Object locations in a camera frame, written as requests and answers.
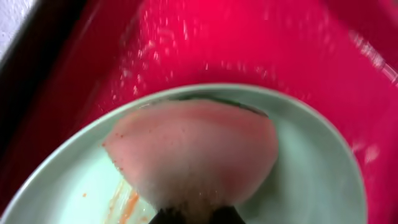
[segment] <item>plate rim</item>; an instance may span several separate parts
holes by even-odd
[[[84,135],[91,129],[95,128],[97,125],[105,122],[106,120],[112,118],[113,116],[116,116],[118,114],[121,114],[125,111],[127,111],[130,108],[133,108],[137,105],[144,104],[147,101],[152,101],[156,100],[159,98],[163,98],[167,95],[176,95],[179,93],[186,93],[190,91],[208,91],[208,90],[241,90],[241,91],[250,91],[250,92],[256,92],[256,93],[261,93],[261,94],[267,94],[276,98],[279,98],[281,100],[287,100],[291,102],[294,106],[297,106],[301,110],[304,110],[305,112],[311,114],[312,116],[316,117],[323,125],[325,125],[332,133],[332,135],[337,138],[337,140],[341,143],[342,146],[344,146],[344,151],[346,155],[350,158],[350,164],[353,167],[354,172],[356,173],[356,181],[360,183],[361,187],[361,195],[363,196],[364,200],[364,212],[365,212],[365,221],[367,223],[368,221],[368,204],[367,204],[367,196],[366,196],[366,191],[365,191],[365,186],[363,182],[363,176],[361,169],[359,167],[359,164],[354,156],[354,154],[350,150],[350,146],[347,143],[346,139],[344,136],[339,132],[339,130],[336,128],[336,126],[331,123],[326,117],[324,117],[320,112],[318,112],[315,108],[312,108],[310,105],[306,104],[306,102],[303,102],[297,98],[294,98],[293,96],[289,96],[285,93],[276,91],[276,90],[271,90],[269,88],[265,88],[262,86],[257,86],[257,85],[247,85],[247,84],[233,84],[233,83],[216,83],[216,84],[195,84],[195,85],[185,85],[185,86],[179,86],[167,90],[162,90],[156,93],[149,94],[147,96],[144,96],[142,98],[138,98],[136,100],[132,100],[125,105],[122,105],[120,107],[117,107],[110,112],[100,116],[98,119],[94,120],[90,124],[86,125],[85,127],[81,128],[79,131],[77,131],[74,135],[72,135],[69,139],[67,139],[65,142],[63,142],[58,148],[56,148],[43,162],[40,163],[40,165],[30,174],[30,176],[25,180],[25,182],[21,185],[21,187],[18,189],[18,191],[14,194],[12,197],[11,201],[8,203],[6,209],[4,210],[2,216],[0,217],[0,224],[6,224],[7,220],[9,219],[10,214],[12,213],[13,209],[16,207],[18,201],[22,198],[24,193],[26,192],[26,189],[31,185],[33,180],[40,174],[42,170],[44,170],[48,164],[58,157],[64,150],[66,150],[69,145],[71,145],[74,141],[76,141],[80,136]]]

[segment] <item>plate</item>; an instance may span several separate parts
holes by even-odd
[[[322,115],[276,91],[247,85],[176,88],[124,105],[72,136],[26,180],[0,223],[148,223],[139,198],[101,146],[124,115],[162,100],[209,97],[267,113],[279,138],[269,178],[238,212],[248,223],[365,224],[364,187],[349,146]]]

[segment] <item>gray table surface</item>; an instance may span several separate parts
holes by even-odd
[[[0,0],[0,60],[37,1],[39,0]]]

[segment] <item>red tray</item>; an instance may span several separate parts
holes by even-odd
[[[398,223],[397,5],[387,0],[140,4],[102,0],[86,6],[4,156],[2,208],[42,160],[99,116],[159,90],[228,82],[282,91],[325,115],[362,170],[369,223]]]

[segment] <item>orange speck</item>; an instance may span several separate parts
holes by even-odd
[[[129,200],[127,201],[126,208],[123,211],[123,215],[119,220],[120,224],[126,224],[126,222],[129,220],[130,216],[134,212],[134,208],[136,207],[136,204],[138,202],[139,196],[137,192],[132,192],[130,194]]]

